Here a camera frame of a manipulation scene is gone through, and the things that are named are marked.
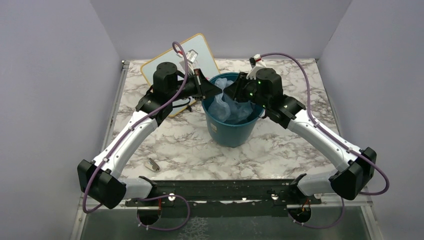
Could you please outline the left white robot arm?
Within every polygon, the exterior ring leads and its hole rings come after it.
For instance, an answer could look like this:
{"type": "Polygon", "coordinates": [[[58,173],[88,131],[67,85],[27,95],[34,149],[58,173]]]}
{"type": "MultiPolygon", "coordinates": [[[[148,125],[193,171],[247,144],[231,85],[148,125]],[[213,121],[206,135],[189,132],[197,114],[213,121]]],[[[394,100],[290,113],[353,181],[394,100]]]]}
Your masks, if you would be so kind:
{"type": "Polygon", "coordinates": [[[152,86],[139,100],[125,128],[93,160],[84,159],[77,166],[85,213],[90,213],[88,197],[108,209],[126,199],[139,199],[147,206],[155,203],[157,191],[151,180],[146,177],[120,179],[127,162],[173,111],[174,101],[206,100],[223,92],[203,75],[201,69],[188,69],[182,73],[172,62],[160,63],[152,77],[152,86]]]}

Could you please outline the teal plastic trash bin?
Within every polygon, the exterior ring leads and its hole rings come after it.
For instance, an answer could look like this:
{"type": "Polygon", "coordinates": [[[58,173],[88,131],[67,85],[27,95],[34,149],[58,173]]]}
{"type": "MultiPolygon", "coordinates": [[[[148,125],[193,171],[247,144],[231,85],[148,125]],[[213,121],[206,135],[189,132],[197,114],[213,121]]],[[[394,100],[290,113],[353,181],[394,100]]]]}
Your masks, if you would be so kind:
{"type": "Polygon", "coordinates": [[[242,145],[251,135],[257,120],[263,114],[264,109],[253,103],[254,110],[247,121],[243,124],[227,124],[213,118],[208,113],[214,97],[202,101],[202,107],[205,112],[206,124],[212,139],[224,147],[235,148],[242,145]]]}

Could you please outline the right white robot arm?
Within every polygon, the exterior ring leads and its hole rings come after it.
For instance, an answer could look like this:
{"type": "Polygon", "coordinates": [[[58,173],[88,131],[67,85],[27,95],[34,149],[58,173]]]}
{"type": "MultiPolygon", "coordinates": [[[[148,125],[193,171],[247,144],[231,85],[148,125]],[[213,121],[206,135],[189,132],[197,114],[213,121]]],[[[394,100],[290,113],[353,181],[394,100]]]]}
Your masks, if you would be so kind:
{"type": "Polygon", "coordinates": [[[363,159],[376,162],[376,152],[349,143],[314,117],[299,100],[283,93],[282,79],[272,68],[263,68],[255,79],[241,72],[233,84],[223,91],[238,103],[251,102],[263,107],[265,115],[305,139],[321,152],[335,169],[319,174],[302,174],[291,184],[289,199],[300,204],[315,194],[335,193],[346,200],[354,200],[374,175],[374,170],[363,159]]]}

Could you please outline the blue plastic trash bag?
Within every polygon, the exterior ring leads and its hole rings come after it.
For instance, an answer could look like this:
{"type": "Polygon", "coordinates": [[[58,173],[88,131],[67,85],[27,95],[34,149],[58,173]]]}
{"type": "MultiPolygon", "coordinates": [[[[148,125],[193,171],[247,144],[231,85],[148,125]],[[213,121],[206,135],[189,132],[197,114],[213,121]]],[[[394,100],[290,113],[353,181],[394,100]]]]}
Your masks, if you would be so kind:
{"type": "Polygon", "coordinates": [[[221,89],[221,93],[213,98],[207,112],[217,121],[238,125],[248,120],[255,107],[250,101],[237,102],[224,93],[224,89],[233,83],[234,81],[227,78],[218,78],[214,82],[214,85],[221,89]]]}

